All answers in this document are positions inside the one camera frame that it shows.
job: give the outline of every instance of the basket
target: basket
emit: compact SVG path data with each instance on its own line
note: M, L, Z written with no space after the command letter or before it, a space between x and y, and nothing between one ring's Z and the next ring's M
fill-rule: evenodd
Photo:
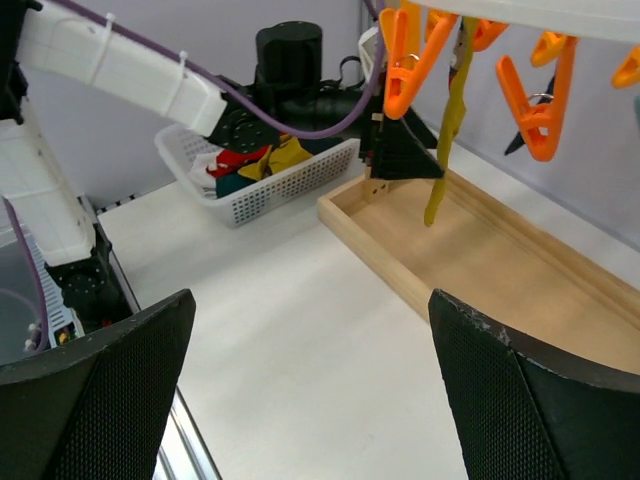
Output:
M360 141L350 139L254 185L216 198L215 190L202 188L191 181L189 171L196 155L215 152L219 147L180 125L172 125L158 132L155 144L167 167L185 190L231 228L250 222L339 177L352 160L358 158L360 150Z

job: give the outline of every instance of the wooden tray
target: wooden tray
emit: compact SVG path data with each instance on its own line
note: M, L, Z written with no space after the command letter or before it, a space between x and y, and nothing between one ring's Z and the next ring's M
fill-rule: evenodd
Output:
M364 186L362 177L321 198L320 218L423 318L441 288L533 337L640 374L635 288L454 172L431 228L431 182L384 185L371 202Z

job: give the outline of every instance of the plastic container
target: plastic container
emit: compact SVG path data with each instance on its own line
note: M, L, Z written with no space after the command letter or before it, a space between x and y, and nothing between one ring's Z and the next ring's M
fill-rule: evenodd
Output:
M199 153L218 150L199 135L172 125L155 138L160 156L180 184L200 204L228 227L238 227L274 208L342 175L360 150L359 140L347 140L305 162L272 175L223 198L189 178L191 165Z

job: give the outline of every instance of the wall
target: wall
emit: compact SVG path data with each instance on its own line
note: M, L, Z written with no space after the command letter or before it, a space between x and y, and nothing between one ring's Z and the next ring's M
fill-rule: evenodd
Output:
M615 90L609 83L631 45L581 40L563 136L551 163L536 162L526 147L503 156L517 130L494 66L502 55L511 55L525 90L543 92L555 64L531 67L529 55L539 34L535 29L509 27L490 49L474 56L459 142L640 249L640 133L633 113L633 99L640 94L640 86ZM418 111L434 126L439 125L448 98L446 75L452 40L416 102Z
M80 0L101 14L240 83L253 81L260 28L306 20L324 29L325 78L357 53L358 0ZM27 71L43 131L78 193L100 207L170 182L154 135L167 122L79 83Z

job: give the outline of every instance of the wooden frame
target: wooden frame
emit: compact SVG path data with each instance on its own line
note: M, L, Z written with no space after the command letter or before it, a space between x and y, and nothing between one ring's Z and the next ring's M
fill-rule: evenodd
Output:
M318 202L321 220L416 312L442 288L576 355L640 373L640 292L453 171L436 223L430 182L364 177Z

